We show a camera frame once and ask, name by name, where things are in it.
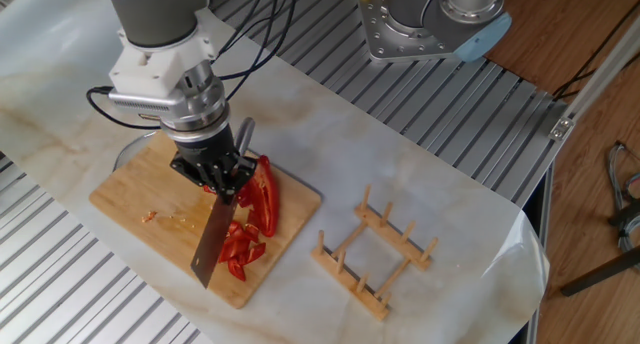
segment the wooden cutting board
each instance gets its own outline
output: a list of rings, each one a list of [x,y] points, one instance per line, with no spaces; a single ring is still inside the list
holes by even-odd
[[[176,147],[164,133],[98,187],[89,200],[100,211],[138,237],[167,260],[197,280],[189,267],[204,231],[215,195],[205,193],[169,167]],[[242,308],[276,265],[302,227],[321,203],[318,193],[273,168],[280,189],[280,221],[276,235],[267,243],[265,255],[244,267],[242,282],[227,265],[219,264],[209,290],[234,308]],[[143,222],[149,212],[156,216]],[[248,210],[238,209],[236,220],[245,223]]]

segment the knife blade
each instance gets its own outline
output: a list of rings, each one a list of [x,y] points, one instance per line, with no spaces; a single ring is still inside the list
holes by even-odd
[[[211,275],[222,252],[222,246],[227,239],[227,231],[233,220],[236,205],[235,196],[229,204],[226,204],[220,196],[216,198],[207,220],[207,225],[198,243],[198,248],[191,261],[191,270],[205,288],[209,286]]]

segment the black cable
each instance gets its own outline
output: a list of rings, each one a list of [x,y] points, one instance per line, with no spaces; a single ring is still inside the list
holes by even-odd
[[[273,0],[273,7],[271,8],[271,20],[269,20],[269,25],[267,25],[267,32],[264,35],[264,39],[262,40],[262,45],[260,46],[260,50],[258,51],[258,55],[256,55],[256,58],[253,61],[253,64],[251,64],[251,68],[255,67],[256,64],[260,61],[260,57],[262,57],[262,52],[264,51],[264,49],[267,46],[267,43],[269,42],[269,36],[271,35],[271,29],[273,28],[273,23],[275,21],[277,7],[278,7],[278,0]],[[231,98],[233,98],[233,96],[236,95],[238,90],[240,90],[240,87],[242,87],[242,85],[247,81],[247,79],[249,78],[249,75],[251,75],[251,73],[252,72],[247,72],[244,75],[244,77],[242,78],[240,83],[238,83],[238,85],[236,85],[236,87],[233,88],[233,91],[231,91],[231,93],[227,96],[227,101],[231,100]]]
[[[622,69],[620,69],[620,71],[623,71],[623,70],[627,69],[629,66],[631,66],[631,64],[633,64],[636,60],[638,60],[638,58],[640,58],[640,52],[636,53],[636,55],[634,55],[631,59],[629,59],[629,61],[622,67]],[[596,72],[595,70],[591,70],[591,71],[589,71],[589,72],[587,72],[585,74],[582,74],[581,76],[576,78],[576,81],[588,78],[588,77],[592,76],[593,73],[595,73],[595,72]],[[580,93],[580,90],[574,90],[574,91],[566,93],[566,94],[557,95],[555,97],[555,100],[561,100],[561,99],[564,99],[564,98],[569,98],[569,97],[572,97],[574,95],[578,95],[579,93]]]
[[[277,18],[277,17],[280,15],[280,13],[282,12],[282,9],[284,9],[284,5],[285,5],[286,3],[287,3],[287,0],[283,0],[283,1],[282,1],[282,3],[280,4],[280,8],[278,8],[278,11],[276,11],[275,18]],[[250,26],[250,27],[248,27],[248,28],[247,28],[247,29],[246,29],[242,34],[240,34],[240,36],[239,36],[239,37],[237,37],[237,38],[233,41],[233,43],[231,43],[231,44],[229,45],[229,48],[233,47],[233,46],[234,46],[238,41],[240,41],[240,39],[242,39],[243,37],[245,37],[245,36],[247,35],[247,33],[249,33],[249,32],[251,31],[251,29],[255,28],[258,24],[260,24],[260,23],[264,23],[264,22],[266,22],[266,21],[268,21],[268,20],[275,20],[275,18],[274,18],[273,16],[268,16],[268,17],[266,17],[266,18],[262,18],[262,19],[258,20],[257,22],[255,22],[255,23],[251,24],[251,26]]]
[[[267,62],[269,62],[269,60],[271,60],[271,58],[273,58],[278,53],[278,51],[282,47],[282,44],[284,43],[284,40],[285,40],[285,38],[287,36],[289,28],[291,27],[291,22],[293,21],[293,14],[295,12],[296,2],[297,2],[297,0],[291,0],[291,7],[289,8],[289,15],[287,16],[287,22],[285,23],[284,28],[282,29],[282,34],[280,35],[280,40],[278,41],[276,46],[273,48],[271,53],[269,53],[269,55],[266,58],[264,58],[261,62],[259,62],[258,64],[252,65],[249,69],[247,69],[245,71],[242,71],[242,72],[239,72],[239,73],[221,76],[220,77],[221,80],[236,79],[236,78],[240,78],[240,77],[242,77],[244,75],[251,74],[251,73],[255,72],[256,70],[260,69],[262,66],[264,66]]]
[[[604,49],[604,47],[609,43],[609,41],[611,41],[611,38],[613,38],[613,36],[618,32],[618,30],[620,30],[620,28],[622,27],[622,25],[629,19],[629,17],[631,17],[631,15],[638,9],[640,8],[640,0],[638,0],[633,7],[631,7],[631,9],[629,9],[629,11],[627,11],[627,13],[622,17],[622,19],[620,19],[620,21],[618,21],[618,23],[616,24],[615,27],[613,27],[613,29],[609,32],[609,34],[607,35],[607,37],[604,39],[604,41],[600,44],[600,46],[596,49],[595,52],[593,52],[593,54],[591,54],[591,56],[589,57],[589,59],[587,59],[587,61],[582,65],[582,67],[580,68],[580,70],[578,70],[578,72],[573,76],[573,78],[571,78],[571,80],[569,80],[568,82],[562,84],[558,89],[556,89],[555,92],[553,92],[553,96],[555,100],[559,100],[560,97],[567,91],[567,89],[569,89],[569,87],[574,84],[575,82],[582,80],[584,78],[587,78],[591,75],[593,75],[593,73],[595,73],[595,70],[593,70],[592,72],[584,74],[583,77],[581,79],[578,79],[581,75],[582,72],[585,71],[589,65],[591,65],[591,63],[595,60],[595,58],[598,56],[598,54],[600,54],[600,52]],[[627,62],[627,65],[625,65],[625,68],[631,64],[630,63],[631,60],[629,62]]]
[[[218,53],[218,57],[220,57],[220,55],[224,54],[226,51],[231,49],[233,44],[235,44],[234,40],[236,39],[238,34],[240,34],[242,29],[244,29],[244,26],[247,25],[247,23],[249,23],[249,21],[252,19],[253,14],[255,13],[256,8],[258,7],[258,4],[260,4],[260,1],[261,0],[254,0],[253,5],[251,6],[251,9],[249,10],[249,13],[247,13],[247,16],[242,20],[242,23],[240,23],[240,25],[238,25],[238,27],[236,28],[236,30],[233,33],[233,35],[229,38],[229,40],[227,40],[227,42],[222,46],[222,48],[220,49],[220,52]]]
[[[144,125],[135,125],[135,124],[122,122],[112,117],[104,110],[100,109],[100,107],[93,101],[93,98],[91,97],[91,95],[93,94],[108,95],[109,92],[111,92],[111,90],[113,90],[113,87],[111,86],[93,87],[87,91],[87,101],[89,102],[91,107],[93,107],[93,109],[95,109],[98,113],[102,114],[103,117],[123,127],[130,128],[130,129],[139,129],[139,130],[160,130],[160,126],[144,126]]]

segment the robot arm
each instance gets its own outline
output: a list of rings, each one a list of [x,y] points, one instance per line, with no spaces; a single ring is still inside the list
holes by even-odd
[[[124,49],[109,73],[109,98],[121,111],[158,118],[178,148],[171,166],[230,203],[256,164],[239,151],[250,130],[233,142],[224,86],[209,64],[216,55],[209,5],[221,0],[111,1]]]

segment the sliced red pepper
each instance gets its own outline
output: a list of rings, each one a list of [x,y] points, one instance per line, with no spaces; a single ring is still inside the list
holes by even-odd
[[[229,259],[228,266],[229,266],[229,273],[231,273],[231,275],[233,275],[234,277],[242,281],[247,280],[247,277],[244,275],[244,269],[242,269],[242,265],[238,261],[238,258]]]
[[[245,206],[249,203],[253,205],[253,210],[249,212],[249,221],[260,228],[266,237],[274,236],[280,217],[280,194],[271,172],[269,158],[263,155],[258,159],[258,167],[253,177],[243,190],[240,190],[238,196],[239,203]]]
[[[258,236],[260,235],[260,229],[258,229],[258,227],[256,227],[255,225],[247,224],[247,226],[244,228],[244,234],[247,236],[247,238],[251,239],[251,241],[257,243]]]
[[[231,225],[229,225],[229,230],[227,231],[227,233],[229,235],[231,235],[231,233],[233,233],[234,231],[236,231],[238,229],[238,227],[240,227],[240,223],[233,221],[231,222]]]
[[[246,208],[249,205],[251,205],[251,193],[249,192],[249,183],[247,183],[245,186],[240,188],[240,191],[238,191],[238,195],[236,196],[238,199],[238,205],[240,205],[241,208]]]
[[[249,263],[252,263],[258,260],[258,258],[260,258],[262,255],[264,255],[264,252],[266,251],[266,249],[267,249],[267,243],[260,243],[254,246],[253,248],[249,249],[248,252],[244,252],[240,254],[240,256],[238,256],[238,261],[240,262],[241,265],[247,265]]]
[[[229,233],[225,241],[225,244],[233,243],[234,241],[237,241],[237,240],[253,240],[250,235],[247,235],[247,233],[245,233],[245,231],[242,229],[242,226],[240,224],[237,224],[233,232]]]
[[[224,263],[229,259],[246,252],[249,250],[250,244],[251,241],[249,239],[239,239],[236,241],[227,240],[222,246],[222,252],[220,253],[220,258],[218,258],[218,263]]]

